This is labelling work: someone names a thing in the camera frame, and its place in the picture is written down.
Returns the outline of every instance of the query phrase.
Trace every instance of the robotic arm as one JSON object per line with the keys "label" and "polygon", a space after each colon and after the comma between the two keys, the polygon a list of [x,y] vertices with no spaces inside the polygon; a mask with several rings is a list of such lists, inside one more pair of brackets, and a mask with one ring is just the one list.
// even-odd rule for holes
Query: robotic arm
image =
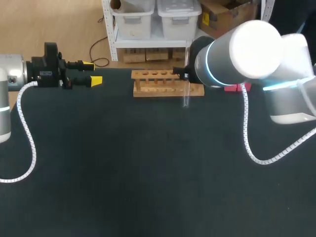
{"label": "robotic arm", "polygon": [[102,77],[69,78],[68,69],[94,71],[95,65],[83,61],[66,62],[56,43],[44,44],[44,56],[24,61],[22,55],[0,54],[0,143],[11,135],[8,91],[18,91],[32,83],[38,87],[72,89],[73,85],[92,87],[102,83]]}
{"label": "robotic arm", "polygon": [[208,87],[261,85],[276,123],[316,119],[316,78],[301,34],[281,37],[267,22],[248,21],[217,40],[194,41],[185,72],[190,82]]}

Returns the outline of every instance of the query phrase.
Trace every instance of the metal shelf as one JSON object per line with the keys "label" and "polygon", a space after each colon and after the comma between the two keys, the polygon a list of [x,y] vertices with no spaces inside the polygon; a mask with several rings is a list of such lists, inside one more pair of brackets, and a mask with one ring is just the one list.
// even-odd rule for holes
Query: metal shelf
{"label": "metal shelf", "polygon": [[[102,7],[104,13],[104,21],[108,34],[108,41],[110,46],[112,61],[118,60],[117,48],[167,48],[167,47],[185,47],[186,40],[167,40],[163,37],[162,22],[156,16],[152,21],[152,37],[150,39],[122,39],[119,35],[117,27],[113,27],[113,15],[110,7],[111,0],[102,0]],[[273,9],[275,0],[262,0],[264,14],[262,19],[268,21]],[[207,34],[197,29],[196,38],[206,36]]]}

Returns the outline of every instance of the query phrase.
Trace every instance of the storage bin lid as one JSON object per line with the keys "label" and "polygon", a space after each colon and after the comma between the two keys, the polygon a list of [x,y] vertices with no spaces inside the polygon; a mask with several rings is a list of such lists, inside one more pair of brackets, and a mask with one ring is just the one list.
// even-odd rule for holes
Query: storage bin lid
{"label": "storage bin lid", "polygon": [[161,17],[198,16],[201,12],[197,0],[158,0],[158,14]]}
{"label": "storage bin lid", "polygon": [[[111,9],[114,16],[146,16],[151,15],[155,9],[155,0],[120,0],[121,8]],[[140,9],[139,12],[131,12],[131,9]]]}

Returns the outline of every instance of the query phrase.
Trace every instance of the red object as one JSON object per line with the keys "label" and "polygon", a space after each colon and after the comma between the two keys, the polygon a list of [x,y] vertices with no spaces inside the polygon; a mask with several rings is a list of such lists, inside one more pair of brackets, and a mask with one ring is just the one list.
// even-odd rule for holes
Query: red object
{"label": "red object", "polygon": [[[250,91],[251,83],[245,83],[245,86],[246,86],[246,90]],[[231,86],[225,86],[224,90],[225,91],[229,91],[229,92],[241,91],[241,86],[240,86],[240,84],[238,84],[238,85],[231,85]]]}
{"label": "red object", "polygon": [[224,87],[225,91],[237,91],[237,85],[230,85]]}

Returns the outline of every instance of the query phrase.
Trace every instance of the wooden floor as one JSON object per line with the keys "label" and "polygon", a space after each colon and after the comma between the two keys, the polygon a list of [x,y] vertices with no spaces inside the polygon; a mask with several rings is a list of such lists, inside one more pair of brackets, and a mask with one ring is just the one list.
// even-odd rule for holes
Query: wooden floor
{"label": "wooden floor", "polygon": [[[22,54],[25,60],[43,56],[44,42],[56,42],[67,61],[90,61],[89,49],[106,36],[101,0],[0,0],[0,53]],[[93,58],[111,60],[108,41],[97,44]],[[112,68],[171,69],[174,62],[124,64]],[[17,93],[10,93],[13,106]]]}

